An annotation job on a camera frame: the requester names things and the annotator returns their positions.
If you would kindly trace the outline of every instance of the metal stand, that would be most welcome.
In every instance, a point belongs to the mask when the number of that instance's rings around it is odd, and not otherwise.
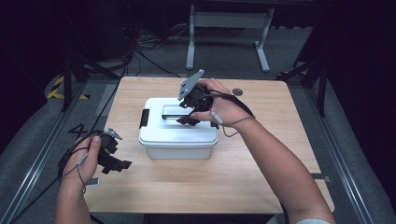
[[[286,75],[282,77],[278,77],[276,80],[286,81],[287,79],[294,77],[301,72],[308,70],[301,84],[304,88],[312,88],[315,82],[319,80],[319,88],[318,88],[318,99],[317,99],[317,107],[320,115],[325,117],[324,115],[324,99],[326,92],[326,82],[327,82],[327,68],[323,61],[314,61],[311,63],[305,63],[301,66],[296,67],[295,69],[289,71]]]
[[[269,9],[267,13],[223,13],[223,12],[201,12],[195,11],[194,5],[190,9],[190,42],[187,53],[186,68],[193,69],[195,53],[195,27],[238,27],[250,29],[262,29],[262,38],[255,41],[255,48],[260,59],[263,72],[269,72],[270,68],[264,54],[263,45],[270,28],[274,10]]]

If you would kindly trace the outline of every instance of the table top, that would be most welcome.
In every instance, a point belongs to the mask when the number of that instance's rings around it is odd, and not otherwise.
[[[87,188],[91,212],[114,213],[282,213],[240,135],[228,138],[219,130],[219,141],[209,160],[152,160],[138,140],[145,102],[151,97],[177,97],[175,77],[124,77],[107,119],[106,128],[123,136],[115,157],[131,161],[122,172],[95,176],[100,184]],[[320,174],[289,89],[281,81],[220,79],[274,136],[290,148],[311,174]],[[322,179],[316,180],[333,210],[332,198]]]

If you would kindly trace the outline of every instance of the gray carpet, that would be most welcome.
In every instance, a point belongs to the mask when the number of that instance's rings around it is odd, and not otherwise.
[[[310,31],[309,28],[270,29],[264,45],[264,51],[271,69],[268,74],[262,72],[256,51],[253,48],[253,41],[257,39],[257,36],[260,36],[260,33],[254,30],[244,30],[238,35],[230,35],[218,29],[207,29],[199,32],[196,39],[195,65],[192,71],[185,69],[188,46],[188,41],[185,38],[187,35],[182,35],[183,39],[168,43],[160,49],[144,51],[144,54],[163,68],[184,77],[194,74],[199,68],[203,68],[205,69],[205,77],[274,79],[279,72],[292,69],[292,63]],[[112,60],[112,62],[104,62],[103,65],[117,62],[117,60]],[[127,76],[135,76],[139,71],[139,76],[172,76],[136,54],[129,65]],[[308,103],[305,90],[298,85],[300,79],[301,77],[294,77],[288,80],[290,92],[322,173],[331,179],[328,187],[335,204],[334,216],[338,223],[360,223],[343,179],[334,165],[330,146],[327,144],[319,126],[316,117],[317,111]],[[52,87],[54,80],[49,83],[46,94]],[[102,75],[92,75],[83,91],[84,94],[90,95],[90,99],[78,100],[64,125],[59,127],[59,135],[50,149],[50,156],[44,169],[39,174],[33,190],[28,192],[27,203],[55,178],[58,160],[77,138],[76,133],[69,133],[68,131],[79,124],[84,125],[84,130],[89,130],[115,84],[114,80],[109,80]],[[61,99],[49,99],[47,104],[25,123],[1,155],[0,214],[7,211],[36,156],[45,145],[47,137],[54,128],[55,121],[62,115],[62,106],[63,101]],[[364,158],[359,143],[349,127],[344,111],[339,105],[332,88],[327,89],[325,113],[336,143],[356,181],[373,223],[396,223],[396,217],[389,205],[389,199]],[[108,109],[99,119],[97,128],[105,127],[107,114]],[[52,223],[58,187],[56,183],[16,223]],[[105,223],[143,223],[143,214],[95,215]],[[283,223],[282,216],[279,215],[278,217],[272,220],[272,223]]]

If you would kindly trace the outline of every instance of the black device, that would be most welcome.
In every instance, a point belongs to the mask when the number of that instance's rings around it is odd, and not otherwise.
[[[113,129],[104,129],[104,130],[95,130],[87,133],[83,137],[81,137],[72,147],[67,149],[66,153],[62,156],[61,160],[58,162],[58,180],[61,180],[64,173],[64,167],[69,161],[70,157],[74,152],[79,150],[76,148],[82,141],[86,138],[92,136],[93,134],[97,134],[101,137],[101,147],[98,154],[98,164],[102,165],[104,169],[102,173],[108,174],[110,171],[118,171],[121,172],[123,169],[128,169],[132,162],[131,161],[121,161],[111,154],[114,154],[117,151],[116,138],[122,140],[122,137],[119,136]]]
[[[204,71],[205,70],[200,69],[196,74],[181,83],[180,92],[177,99],[184,100],[180,103],[180,106],[183,108],[191,107],[193,108],[193,110],[190,112],[189,115],[182,116],[180,119],[177,120],[177,122],[181,124],[190,124],[192,126],[195,126],[195,124],[199,123],[200,120],[192,119],[191,114],[194,112],[203,112],[210,110],[213,105],[214,96],[221,97],[235,103],[236,105],[244,109],[247,113],[249,113],[250,116],[254,117],[250,109],[238,98],[236,98],[236,96],[220,91],[208,90],[206,87],[198,84],[198,80],[204,74]],[[218,122],[218,124],[222,124],[223,122],[219,117],[215,117],[215,120]]]
[[[194,108],[188,116],[181,117],[180,119],[177,120],[177,122],[181,124],[190,124],[192,126],[195,126],[195,124],[199,123],[200,120],[198,119],[192,119],[191,118],[191,113],[197,112],[197,111],[207,111],[210,110],[210,108],[213,105],[213,97],[210,96],[209,90],[199,84],[196,84],[190,94],[188,94],[185,98],[184,101],[180,103],[180,106],[183,108],[191,107]]]

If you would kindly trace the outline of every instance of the person's right hand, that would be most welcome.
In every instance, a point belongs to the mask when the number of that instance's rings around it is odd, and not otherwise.
[[[216,94],[215,91],[220,91],[222,93],[231,94],[230,90],[224,87],[218,80],[214,78],[210,79],[201,79],[198,81],[198,84],[207,87],[211,93]],[[223,99],[221,97],[214,97],[212,109],[219,115],[219,117],[224,121],[224,123],[233,123],[240,119],[244,119],[250,117],[250,115],[241,107],[234,104],[233,102]],[[212,122],[216,122],[216,120],[210,114],[210,111],[205,112],[194,112],[191,114],[192,119],[198,120],[209,120]],[[236,128],[237,125],[240,125],[240,122],[231,125],[230,127]]]

